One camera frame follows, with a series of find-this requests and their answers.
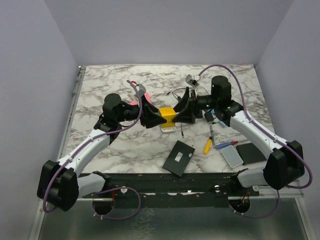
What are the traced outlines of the pink power strip socket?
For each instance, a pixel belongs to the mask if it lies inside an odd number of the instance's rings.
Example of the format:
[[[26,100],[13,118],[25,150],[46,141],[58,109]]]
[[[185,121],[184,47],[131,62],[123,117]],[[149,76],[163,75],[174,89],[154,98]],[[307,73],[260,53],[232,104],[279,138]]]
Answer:
[[[149,93],[148,92],[146,92],[145,94],[144,94],[144,96],[145,96],[145,98],[146,98],[146,100],[149,102],[149,103],[151,103],[151,99],[150,99],[150,95],[149,95]],[[139,103],[138,103],[138,101],[137,100],[132,100],[131,102],[130,102],[130,105],[138,105]]]

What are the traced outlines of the large black power brick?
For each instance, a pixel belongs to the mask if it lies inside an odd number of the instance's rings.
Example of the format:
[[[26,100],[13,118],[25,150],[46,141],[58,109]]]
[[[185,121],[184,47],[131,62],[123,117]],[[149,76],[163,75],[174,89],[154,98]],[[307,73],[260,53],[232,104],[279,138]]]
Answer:
[[[207,123],[210,123],[210,124],[216,123],[216,116],[211,111],[206,111],[204,113],[204,118]]]

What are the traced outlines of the light blue cylinder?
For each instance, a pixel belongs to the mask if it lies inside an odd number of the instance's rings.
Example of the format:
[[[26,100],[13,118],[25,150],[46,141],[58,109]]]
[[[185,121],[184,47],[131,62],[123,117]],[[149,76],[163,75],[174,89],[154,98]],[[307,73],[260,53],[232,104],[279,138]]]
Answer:
[[[227,127],[227,125],[223,121],[218,122],[222,127]]]

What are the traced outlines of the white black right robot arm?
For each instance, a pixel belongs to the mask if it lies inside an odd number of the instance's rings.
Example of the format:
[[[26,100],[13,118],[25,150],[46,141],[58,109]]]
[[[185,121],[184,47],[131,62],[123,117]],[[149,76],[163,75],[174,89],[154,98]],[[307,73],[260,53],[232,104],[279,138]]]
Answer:
[[[305,174],[302,145],[277,136],[255,121],[243,104],[232,99],[232,86],[224,76],[212,78],[209,95],[196,96],[195,91],[186,89],[173,109],[177,114],[172,121],[185,124],[194,124],[201,111],[214,110],[220,121],[244,135],[264,155],[264,167],[244,170],[230,182],[229,189],[236,196],[252,186],[280,190]]]

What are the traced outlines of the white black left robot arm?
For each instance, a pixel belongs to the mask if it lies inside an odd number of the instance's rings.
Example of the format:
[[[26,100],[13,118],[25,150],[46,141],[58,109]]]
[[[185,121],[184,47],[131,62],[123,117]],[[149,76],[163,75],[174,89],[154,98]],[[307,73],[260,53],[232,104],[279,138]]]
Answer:
[[[91,160],[107,148],[121,132],[130,129],[122,127],[124,121],[140,123],[153,128],[165,124],[159,109],[148,102],[145,96],[130,105],[122,101],[117,93],[110,93],[104,99],[102,114],[89,136],[71,153],[54,162],[48,160],[41,169],[37,197],[55,208],[68,211],[80,195],[79,175]]]

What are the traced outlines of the black adapter with cord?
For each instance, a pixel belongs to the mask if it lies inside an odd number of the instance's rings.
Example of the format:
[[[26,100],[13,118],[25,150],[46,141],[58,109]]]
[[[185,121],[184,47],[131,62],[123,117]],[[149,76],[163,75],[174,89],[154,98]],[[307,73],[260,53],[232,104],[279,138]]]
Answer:
[[[180,95],[177,94],[178,91],[185,91],[185,87],[180,87],[174,90],[169,91],[166,95],[172,95],[178,102],[182,99]]]

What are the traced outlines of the yellow plug adapter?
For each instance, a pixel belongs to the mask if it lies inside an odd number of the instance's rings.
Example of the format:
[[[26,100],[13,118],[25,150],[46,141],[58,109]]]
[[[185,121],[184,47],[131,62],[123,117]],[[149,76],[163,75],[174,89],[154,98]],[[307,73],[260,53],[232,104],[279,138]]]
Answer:
[[[176,116],[176,112],[173,107],[161,107],[158,112],[162,118],[166,120],[166,123],[161,124],[162,128],[171,128],[175,126],[173,118]]]

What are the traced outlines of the white adapter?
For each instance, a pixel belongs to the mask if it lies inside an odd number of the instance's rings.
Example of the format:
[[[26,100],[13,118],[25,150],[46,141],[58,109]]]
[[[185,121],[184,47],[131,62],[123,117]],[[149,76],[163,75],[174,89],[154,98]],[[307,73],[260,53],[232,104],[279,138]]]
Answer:
[[[170,126],[170,127],[162,127],[160,126],[160,131],[162,134],[172,134],[175,133],[177,131],[177,127],[176,126]]]

